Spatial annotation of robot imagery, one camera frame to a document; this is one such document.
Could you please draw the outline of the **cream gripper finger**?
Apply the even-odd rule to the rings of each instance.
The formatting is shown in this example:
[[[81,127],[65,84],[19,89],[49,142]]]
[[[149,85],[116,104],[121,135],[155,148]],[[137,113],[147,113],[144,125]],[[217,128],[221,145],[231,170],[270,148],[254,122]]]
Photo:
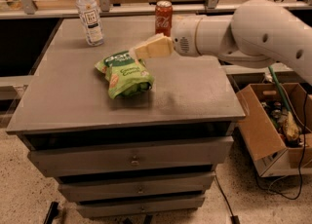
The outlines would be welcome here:
[[[163,43],[156,49],[153,56],[136,56],[137,59],[147,59],[155,57],[165,57],[170,56],[174,51],[173,41],[170,37],[164,36],[162,39]]]
[[[163,43],[164,34],[156,34],[130,48],[131,56],[153,56],[156,49]]]

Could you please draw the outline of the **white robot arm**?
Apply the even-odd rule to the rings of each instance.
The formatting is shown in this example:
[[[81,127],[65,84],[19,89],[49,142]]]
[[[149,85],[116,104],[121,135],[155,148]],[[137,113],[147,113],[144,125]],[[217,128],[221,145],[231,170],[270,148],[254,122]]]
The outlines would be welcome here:
[[[312,84],[312,27],[284,7],[250,0],[231,16],[189,16],[172,35],[156,34],[130,48],[135,59],[216,56],[231,64],[264,68],[279,61]]]

